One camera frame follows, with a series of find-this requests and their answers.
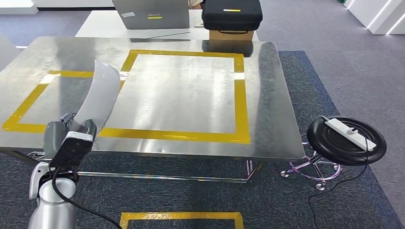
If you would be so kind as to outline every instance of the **blue carpet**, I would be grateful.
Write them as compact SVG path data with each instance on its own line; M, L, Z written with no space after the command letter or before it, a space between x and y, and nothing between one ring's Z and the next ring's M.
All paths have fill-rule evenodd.
M291 101L301 133L319 115L338 115L306 54L279 52ZM0 155L0 228L27 228L35 203L29 201L30 167ZM22 167L16 173L10 168ZM83 169L122 173L240 176L243 162L90 155ZM313 181L299 175L282 178L286 163L269 162L248 184L136 180L82 177L75 200L119 220L120 212L240 212L245 229L312 229L307 198L317 194ZM327 187L358 175L362 167L344 167ZM312 205L320 228L403 229L372 171L347 182ZM87 212L78 211L78 228L111 229L112 225ZM135 220L129 229L234 228L229 220Z

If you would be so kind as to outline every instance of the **yellow label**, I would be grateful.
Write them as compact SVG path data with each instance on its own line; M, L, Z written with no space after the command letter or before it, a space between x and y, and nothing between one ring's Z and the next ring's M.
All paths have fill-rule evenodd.
M241 10L224 9L226 12L240 12Z

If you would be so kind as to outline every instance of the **cardboard box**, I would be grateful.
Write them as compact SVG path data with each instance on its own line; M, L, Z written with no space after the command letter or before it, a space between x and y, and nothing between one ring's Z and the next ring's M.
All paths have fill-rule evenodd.
M251 41L254 31L214 31L210 30L210 40Z

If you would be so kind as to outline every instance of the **gray carpet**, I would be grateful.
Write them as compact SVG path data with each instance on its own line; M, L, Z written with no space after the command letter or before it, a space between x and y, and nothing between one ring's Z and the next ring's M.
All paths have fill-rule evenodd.
M405 35L373 35L336 0L262 0L261 41L304 50L342 115L385 136L371 168L405 224Z
M319 115L338 114L305 53L279 54L301 132ZM27 199L32 168L5 155L0 157L0 228L26 228L35 207ZM83 169L233 176L238 175L234 170L242 164L240 161L90 155L83 162ZM314 228L307 198L319 193L315 183L298 175L282 178L279 173L286 166L284 162L267 163L257 179L248 184L82 177L75 200L116 220L121 211L226 211L240 212L246 229ZM345 167L342 175L327 185L330 188L338 181L352 178L362 169ZM314 198L313 206L320 228L403 229L370 169L360 179L342 184L329 195ZM80 229L113 228L83 211L78 211L77 225ZM135 220L129 225L130 229L234 228L228 220Z
M41 36L74 37L89 11L40 11L35 15L0 15L0 32L18 46Z

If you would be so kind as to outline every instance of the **black case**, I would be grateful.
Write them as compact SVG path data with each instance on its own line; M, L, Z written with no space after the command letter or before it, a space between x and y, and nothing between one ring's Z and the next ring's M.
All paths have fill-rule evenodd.
M216 31L254 31L263 19L259 0L207 0L204 28Z

